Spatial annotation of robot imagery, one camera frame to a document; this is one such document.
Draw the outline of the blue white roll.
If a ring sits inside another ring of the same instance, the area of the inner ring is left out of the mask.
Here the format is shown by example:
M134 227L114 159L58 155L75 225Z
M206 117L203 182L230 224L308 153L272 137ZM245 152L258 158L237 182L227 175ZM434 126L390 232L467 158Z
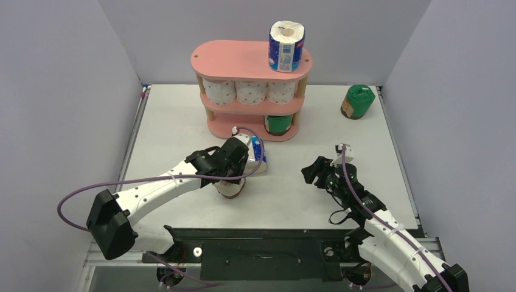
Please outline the blue white roll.
M265 148L261 146L261 140L259 138L252 136L244 173L249 173L256 169L253 175L257 175L265 172L267 168L268 164Z
M305 27L293 21L276 21L269 32L268 62L279 72L297 70L305 41Z

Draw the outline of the beige brown roll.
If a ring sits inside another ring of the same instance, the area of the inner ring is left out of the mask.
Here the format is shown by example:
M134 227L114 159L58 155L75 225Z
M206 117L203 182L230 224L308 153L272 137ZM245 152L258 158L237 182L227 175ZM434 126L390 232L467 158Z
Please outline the beige brown roll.
M220 181L214 184L217 192L227 199L233 199L239 196L240 192L244 188L246 179L243 178L237 183L229 181Z

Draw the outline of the brown green roll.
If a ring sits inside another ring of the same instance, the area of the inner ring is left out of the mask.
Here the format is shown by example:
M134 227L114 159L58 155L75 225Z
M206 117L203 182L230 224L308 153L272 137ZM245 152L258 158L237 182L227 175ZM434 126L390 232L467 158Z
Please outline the brown green roll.
M273 136L282 136L290 129L292 117L292 115L264 116L264 127L267 133Z

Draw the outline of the white dotted roll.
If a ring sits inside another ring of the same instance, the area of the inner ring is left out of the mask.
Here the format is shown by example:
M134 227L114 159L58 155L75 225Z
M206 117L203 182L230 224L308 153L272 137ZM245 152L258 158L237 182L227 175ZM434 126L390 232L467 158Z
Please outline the white dotted roll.
M228 105L236 99L235 82L232 80L203 79L208 100L214 105Z
M267 82L235 82L236 99L244 105L258 105L267 96Z

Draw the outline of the white dotted roll shelf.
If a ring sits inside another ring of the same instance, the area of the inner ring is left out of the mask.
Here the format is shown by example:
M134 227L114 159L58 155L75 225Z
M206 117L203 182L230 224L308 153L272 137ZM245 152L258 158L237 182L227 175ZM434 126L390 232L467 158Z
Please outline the white dotted roll shelf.
M269 82L267 100L277 105L285 105L294 99L296 82Z

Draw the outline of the pink three-tier shelf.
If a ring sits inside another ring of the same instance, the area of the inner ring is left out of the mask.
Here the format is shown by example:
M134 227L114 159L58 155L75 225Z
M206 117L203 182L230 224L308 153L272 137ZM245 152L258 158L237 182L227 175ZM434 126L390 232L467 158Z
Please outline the pink three-tier shelf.
M268 64L268 42L214 40L199 45L190 57L196 73L200 98L207 115L210 132L219 138L228 138L234 126L248 127L265 141L287 141L299 130L299 118L305 100L305 90L313 58L307 49L302 51L301 64L291 73L274 71ZM268 100L258 105L245 105L233 101L227 105L216 105L209 101L205 80L244 82L294 82L293 101L277 105ZM265 129L265 116L292 116L292 123L286 133L275 136Z

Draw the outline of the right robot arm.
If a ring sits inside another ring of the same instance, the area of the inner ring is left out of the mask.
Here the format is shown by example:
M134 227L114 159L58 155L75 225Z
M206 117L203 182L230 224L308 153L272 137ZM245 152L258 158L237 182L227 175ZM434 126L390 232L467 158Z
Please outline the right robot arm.
M373 264L403 291L469 291L466 271L417 241L358 181L356 166L320 156L301 173L307 184L336 198L346 218L358 224L344 239L348 258Z

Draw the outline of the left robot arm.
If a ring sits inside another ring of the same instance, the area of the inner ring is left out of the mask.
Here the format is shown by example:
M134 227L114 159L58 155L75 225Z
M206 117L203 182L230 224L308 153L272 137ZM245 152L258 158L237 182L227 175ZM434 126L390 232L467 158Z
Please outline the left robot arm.
M221 147L193 152L159 176L159 181L115 194L109 190L98 193L86 227L104 258L116 259L139 249L155 252L168 262L177 260L182 246L172 228L144 225L140 220L174 198L208 185L226 198L238 196L245 185L242 175L251 145L251 136L236 134Z

